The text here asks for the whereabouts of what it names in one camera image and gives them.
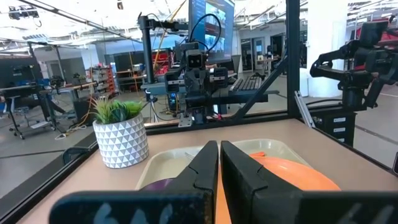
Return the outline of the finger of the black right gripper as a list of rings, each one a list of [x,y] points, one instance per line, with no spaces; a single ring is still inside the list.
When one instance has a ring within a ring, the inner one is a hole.
[[[206,79],[207,78],[208,78],[207,72],[199,72],[198,83],[199,83],[200,93],[206,92]]]
[[[195,76],[195,72],[188,73],[188,92],[193,93],[198,91],[198,80]]]

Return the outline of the white round pillar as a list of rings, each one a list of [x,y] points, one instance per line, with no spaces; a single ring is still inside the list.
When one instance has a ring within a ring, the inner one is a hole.
[[[345,45],[348,0],[308,0],[307,68],[320,54],[338,50]],[[329,78],[308,79],[308,94],[314,98],[341,95],[338,81]]]

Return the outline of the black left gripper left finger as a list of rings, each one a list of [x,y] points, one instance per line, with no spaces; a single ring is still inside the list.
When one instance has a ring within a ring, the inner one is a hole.
[[[209,141],[165,189],[68,194],[49,224],[213,224],[217,183],[218,145]]]

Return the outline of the computer monitor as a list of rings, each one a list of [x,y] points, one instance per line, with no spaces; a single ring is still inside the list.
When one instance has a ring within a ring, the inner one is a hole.
[[[188,0],[188,42],[198,42],[208,63],[231,60],[234,7],[232,0]]]

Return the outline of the orange plastic plate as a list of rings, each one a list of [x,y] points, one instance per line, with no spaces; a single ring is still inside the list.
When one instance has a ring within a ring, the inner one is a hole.
[[[300,190],[341,190],[327,176],[304,164],[270,156],[251,158],[276,176],[298,187]],[[215,224],[231,224],[229,208],[222,182],[221,166],[218,168]]]

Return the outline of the beige plastic tray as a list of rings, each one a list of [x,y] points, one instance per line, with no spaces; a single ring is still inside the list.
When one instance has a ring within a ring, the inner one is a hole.
[[[288,159],[306,166],[309,165],[288,145],[275,139],[251,139],[235,141],[233,144],[246,154],[263,152],[271,157]],[[158,180],[178,176],[192,161],[192,157],[196,156],[202,148],[202,146],[181,147],[154,155],[145,166],[136,189],[140,190]]]

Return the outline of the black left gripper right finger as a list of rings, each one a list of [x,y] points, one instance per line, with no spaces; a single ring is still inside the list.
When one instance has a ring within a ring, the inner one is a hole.
[[[233,224],[398,224],[398,192],[301,190],[229,141],[220,159]]]

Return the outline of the wooden top workbench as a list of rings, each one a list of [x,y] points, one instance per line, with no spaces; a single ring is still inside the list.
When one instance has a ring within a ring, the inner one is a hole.
[[[89,121],[89,115],[91,114],[91,110],[93,109],[93,93],[96,90],[96,87],[98,86],[98,82],[91,82],[91,83],[86,83],[82,85],[70,85],[66,87],[54,87],[51,89],[44,89],[40,85],[23,85],[23,86],[15,86],[15,87],[9,87],[9,88],[0,88],[0,93],[4,95],[6,100],[10,99],[11,101],[16,98],[20,97],[19,92],[23,92],[24,90],[29,90],[33,94],[36,94],[39,97],[39,100],[41,102],[44,101],[46,105],[46,110],[42,108],[43,113],[48,113],[49,117],[44,116],[45,120],[48,121],[48,125],[53,128],[54,130],[57,130],[60,132],[60,134],[55,138],[56,140],[66,138],[68,135],[71,133],[75,132],[78,129],[85,128],[86,127],[86,122]],[[60,95],[61,93],[69,92],[72,97],[72,102],[78,100],[78,94],[76,91],[78,90],[84,90],[84,89],[89,89],[92,88],[92,94],[88,98],[88,108],[86,110],[86,113],[81,117],[81,120],[77,121],[77,124],[73,124],[69,127],[68,130],[64,130],[58,126],[57,122],[57,117],[53,113],[54,109],[50,106],[50,100],[49,100],[49,95],[52,94],[52,92],[55,90],[56,94]]]

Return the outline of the black backlit keyboard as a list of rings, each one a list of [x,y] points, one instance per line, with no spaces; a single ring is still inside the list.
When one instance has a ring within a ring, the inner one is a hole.
[[[261,77],[247,77],[237,79],[229,89],[230,91],[257,90],[262,84]]]

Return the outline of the orange storage shelving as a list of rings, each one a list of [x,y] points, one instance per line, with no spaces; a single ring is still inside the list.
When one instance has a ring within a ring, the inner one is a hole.
[[[113,68],[110,65],[97,65],[87,70],[87,77],[95,82],[96,91],[101,95],[109,95],[110,98],[117,95],[116,82],[114,79]]]

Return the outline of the purple faceted plastic cup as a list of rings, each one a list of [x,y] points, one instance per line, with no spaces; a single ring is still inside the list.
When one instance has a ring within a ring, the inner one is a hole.
[[[141,188],[141,190],[163,190],[165,189],[172,181],[174,178],[167,178],[167,179],[162,179],[162,180],[157,180],[155,182],[149,183]]]

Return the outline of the silver aluminium bracket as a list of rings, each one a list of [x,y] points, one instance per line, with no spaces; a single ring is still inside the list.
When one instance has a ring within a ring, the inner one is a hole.
[[[302,98],[302,95],[299,91],[294,91],[295,95],[295,102],[297,104],[297,107],[300,111],[300,114],[302,116],[302,119],[304,123],[309,127],[309,128],[314,128],[315,123],[313,122],[313,119],[311,117],[311,114]]]

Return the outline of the black aluminium rig frame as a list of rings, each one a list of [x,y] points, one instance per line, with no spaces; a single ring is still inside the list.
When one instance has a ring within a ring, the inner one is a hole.
[[[296,119],[298,121],[299,111],[294,101],[294,91],[299,88],[299,0],[286,0],[287,6],[287,34],[288,34],[288,59],[287,59],[287,111],[285,112],[273,112],[269,114],[257,114],[250,115],[247,118],[243,118],[239,121],[234,121],[232,124],[227,126],[212,126],[206,128],[201,126],[189,131],[196,131],[202,129],[213,129],[213,128],[225,128],[228,126],[239,126],[254,123],[265,123],[271,121],[280,121],[285,119]],[[342,142],[337,141],[331,136],[327,135],[319,129],[314,129],[326,137],[336,141],[338,144],[349,149],[355,154],[363,157],[367,161],[377,165],[381,169],[388,173],[396,176],[392,170],[374,159],[366,156],[365,154],[353,149]],[[172,124],[162,124],[152,126],[149,130],[149,136],[156,134],[169,134],[187,132],[177,128]],[[8,211],[5,216],[0,218],[0,224],[17,224],[17,222],[28,214],[38,203],[40,203],[52,190],[54,190],[59,184],[61,184],[74,170],[76,170],[82,163],[84,163],[90,156],[98,152],[95,140],[92,136],[85,138],[76,147],[76,158],[70,162],[64,162],[62,157],[56,158],[49,165],[45,166],[37,174],[33,176],[33,181],[37,185],[29,195],[23,198],[14,208]]]

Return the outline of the black monitor mount pole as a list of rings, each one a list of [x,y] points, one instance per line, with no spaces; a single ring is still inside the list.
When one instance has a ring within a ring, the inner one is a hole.
[[[164,31],[176,32],[180,30],[188,30],[188,24],[179,23],[178,21],[160,21],[158,19],[149,19],[148,16],[138,17],[139,28],[142,32],[142,45],[144,50],[144,62],[146,66],[147,82],[155,83],[154,64],[152,61],[152,43],[150,38],[150,30],[161,28]]]

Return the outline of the black cabinet with white labels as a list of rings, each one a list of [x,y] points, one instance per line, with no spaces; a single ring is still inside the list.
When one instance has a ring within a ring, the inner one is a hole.
[[[337,140],[353,146],[355,112],[323,113],[312,116],[315,126]]]

